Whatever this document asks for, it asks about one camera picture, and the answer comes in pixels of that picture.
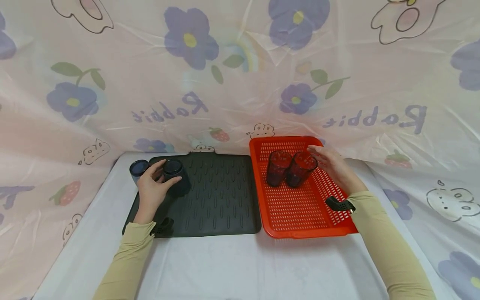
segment red cup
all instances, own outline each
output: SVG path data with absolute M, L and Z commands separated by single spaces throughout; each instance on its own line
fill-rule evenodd
M 293 162 L 288 169 L 285 182 L 290 187 L 297 188 L 308 179 L 317 166 L 317 160 L 310 154 L 310 152 L 298 152 L 293 157 Z
M 268 158 L 267 183 L 273 187 L 279 186 L 285 178 L 291 162 L 292 156 L 285 151 L 270 153 L 270 157 Z

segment table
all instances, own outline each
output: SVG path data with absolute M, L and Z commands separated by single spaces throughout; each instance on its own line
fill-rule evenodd
M 137 189 L 128 167 L 165 154 L 125 153 L 108 175 L 34 300 L 91 299 L 121 239 Z M 379 196 L 424 267 L 437 298 L 443 281 L 400 219 L 370 169 L 348 160 Z M 385 286 L 359 234 L 275 240 L 258 234 L 154 239 L 137 299 L 292 300 L 387 299 Z

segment dark blue cup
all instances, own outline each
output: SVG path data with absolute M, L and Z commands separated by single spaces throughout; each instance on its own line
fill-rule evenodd
M 138 179 L 142 176 L 145 171 L 148 169 L 148 161 L 140 159 L 135 161 L 130 165 L 130 175 L 132 176 L 133 182 L 137 184 Z
M 168 190 L 167 193 L 172 197 L 182 197 L 186 195 L 192 188 L 187 172 L 185 171 L 183 164 L 178 159 L 169 159 L 165 162 L 163 165 L 163 176 L 165 177 L 165 181 L 177 176 L 182 177 L 179 182 L 175 183 Z

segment wrist strap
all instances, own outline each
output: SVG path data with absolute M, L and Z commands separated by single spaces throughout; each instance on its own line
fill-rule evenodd
M 355 207 L 353 204 L 345 199 L 343 201 L 337 200 L 334 196 L 330 196 L 325 200 L 325 203 L 330 207 L 331 210 L 333 211 L 346 211 L 349 210 L 350 213 L 353 213 L 355 211 Z

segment red tray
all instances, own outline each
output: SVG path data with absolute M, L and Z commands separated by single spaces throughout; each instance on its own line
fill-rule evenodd
M 308 239 L 358 233 L 349 212 L 335 212 L 325 204 L 330 196 L 343 201 L 346 194 L 321 168 L 317 168 L 307 181 L 295 189 L 285 182 L 278 187 L 266 183 L 270 153 L 282 150 L 293 156 L 305 151 L 308 145 L 322 146 L 322 142 L 311 136 L 274 136 L 250 140 L 250 155 L 265 232 L 275 239 Z

